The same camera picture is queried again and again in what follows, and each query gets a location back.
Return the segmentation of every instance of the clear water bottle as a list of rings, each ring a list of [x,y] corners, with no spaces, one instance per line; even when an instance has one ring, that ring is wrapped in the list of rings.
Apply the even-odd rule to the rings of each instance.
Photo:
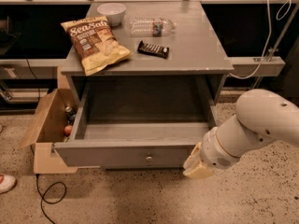
[[[176,24],[166,18],[130,18],[131,36],[171,35]]]

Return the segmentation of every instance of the drawer handle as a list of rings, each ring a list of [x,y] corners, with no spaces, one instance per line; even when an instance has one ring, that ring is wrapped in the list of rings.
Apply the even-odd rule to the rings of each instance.
[[[146,161],[148,162],[152,161],[152,157],[150,153],[148,153],[148,156],[146,157]]]

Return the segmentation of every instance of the drawer knob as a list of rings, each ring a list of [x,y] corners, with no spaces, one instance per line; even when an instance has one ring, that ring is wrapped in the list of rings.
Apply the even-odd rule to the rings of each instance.
[[[150,154],[148,154],[147,158],[146,158],[146,161],[152,161],[152,157]]]

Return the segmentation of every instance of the beige floor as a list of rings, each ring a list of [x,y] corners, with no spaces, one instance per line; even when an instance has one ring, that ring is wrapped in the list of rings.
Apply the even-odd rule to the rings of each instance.
[[[235,112],[231,103],[217,108],[221,121]],[[30,148],[16,149],[30,118],[0,116],[0,172],[18,178],[14,190],[0,195],[0,223],[50,223],[40,208],[33,154]],[[280,141],[204,180],[187,179],[179,170],[80,169],[73,175],[41,175],[41,190],[56,181],[66,184],[65,198],[44,204],[56,223],[299,223],[299,148]],[[50,201],[62,191],[54,188]]]

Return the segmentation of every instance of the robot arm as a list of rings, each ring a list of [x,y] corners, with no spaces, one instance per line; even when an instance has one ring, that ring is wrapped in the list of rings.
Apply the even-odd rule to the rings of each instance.
[[[205,134],[184,163],[192,178],[213,175],[211,167],[227,169],[241,156],[275,140],[299,144],[299,109],[266,90],[251,90],[236,102],[235,115]]]

